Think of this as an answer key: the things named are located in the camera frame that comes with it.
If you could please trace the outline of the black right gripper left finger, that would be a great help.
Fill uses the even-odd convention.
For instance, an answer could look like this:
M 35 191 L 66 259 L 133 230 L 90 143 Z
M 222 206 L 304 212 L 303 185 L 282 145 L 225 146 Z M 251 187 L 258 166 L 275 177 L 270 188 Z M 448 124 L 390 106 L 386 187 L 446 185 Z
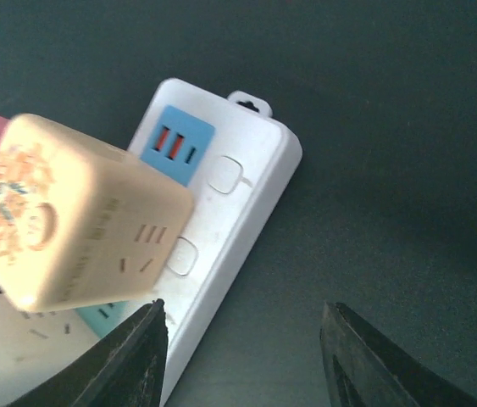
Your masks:
M 168 350 L 164 301 L 143 305 L 13 407 L 159 406 Z

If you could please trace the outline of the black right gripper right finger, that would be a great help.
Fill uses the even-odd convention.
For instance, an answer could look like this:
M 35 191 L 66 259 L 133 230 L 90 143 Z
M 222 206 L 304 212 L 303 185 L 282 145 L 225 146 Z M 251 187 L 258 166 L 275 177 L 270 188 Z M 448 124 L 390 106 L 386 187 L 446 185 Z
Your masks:
M 320 344 L 332 406 L 477 407 L 344 303 L 324 304 Z

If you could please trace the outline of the beige dragon cube socket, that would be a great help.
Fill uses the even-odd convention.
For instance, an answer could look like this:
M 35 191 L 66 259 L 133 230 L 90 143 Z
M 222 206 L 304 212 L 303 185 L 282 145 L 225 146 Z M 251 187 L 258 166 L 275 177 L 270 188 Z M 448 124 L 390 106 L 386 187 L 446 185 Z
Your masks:
M 194 208 L 135 155 L 34 114 L 0 139 L 0 290 L 44 312 L 148 293 Z

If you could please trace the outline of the white power strip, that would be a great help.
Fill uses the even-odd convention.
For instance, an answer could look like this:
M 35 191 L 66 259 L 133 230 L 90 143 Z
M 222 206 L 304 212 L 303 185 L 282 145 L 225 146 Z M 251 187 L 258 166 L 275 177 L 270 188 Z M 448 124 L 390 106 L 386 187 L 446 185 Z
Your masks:
M 129 150 L 186 185 L 195 209 L 153 290 L 81 308 L 98 337 L 142 305 L 164 301 L 167 400 L 302 158 L 297 136 L 262 99 L 221 97 L 177 78 L 153 95 Z

